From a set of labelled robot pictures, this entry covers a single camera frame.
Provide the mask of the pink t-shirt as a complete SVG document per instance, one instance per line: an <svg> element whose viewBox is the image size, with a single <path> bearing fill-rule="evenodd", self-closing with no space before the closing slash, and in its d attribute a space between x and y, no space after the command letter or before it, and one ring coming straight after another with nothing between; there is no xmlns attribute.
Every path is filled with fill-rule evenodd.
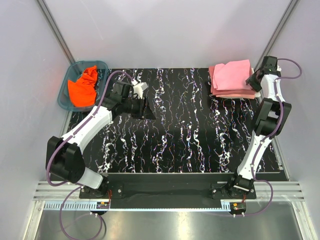
<svg viewBox="0 0 320 240"><path fill-rule="evenodd" d="M213 87L218 91L251 90L246 80L251 76L248 59L216 64L213 69Z"/></svg>

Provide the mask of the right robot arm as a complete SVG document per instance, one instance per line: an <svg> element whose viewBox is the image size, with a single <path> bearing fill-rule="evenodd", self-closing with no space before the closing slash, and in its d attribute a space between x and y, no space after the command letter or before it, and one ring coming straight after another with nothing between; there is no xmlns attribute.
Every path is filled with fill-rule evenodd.
<svg viewBox="0 0 320 240"><path fill-rule="evenodd" d="M253 118L253 131L244 159L237 167L225 190L232 199L241 199L251 192L256 181L256 172L263 154L275 136L279 135L292 110L281 91L281 69L263 71L248 79L258 80L264 98Z"/></svg>

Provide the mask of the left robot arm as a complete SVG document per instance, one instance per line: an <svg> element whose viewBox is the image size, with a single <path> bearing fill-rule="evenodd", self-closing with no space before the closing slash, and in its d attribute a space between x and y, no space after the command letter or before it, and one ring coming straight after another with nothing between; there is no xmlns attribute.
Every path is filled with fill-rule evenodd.
<svg viewBox="0 0 320 240"><path fill-rule="evenodd" d="M72 183L97 198L107 195L108 178L86 167L83 152L99 131L121 114L129 114L138 120L156 118L146 96L105 98L75 128L61 137L52 136L48 140L45 164L48 184L58 187Z"/></svg>

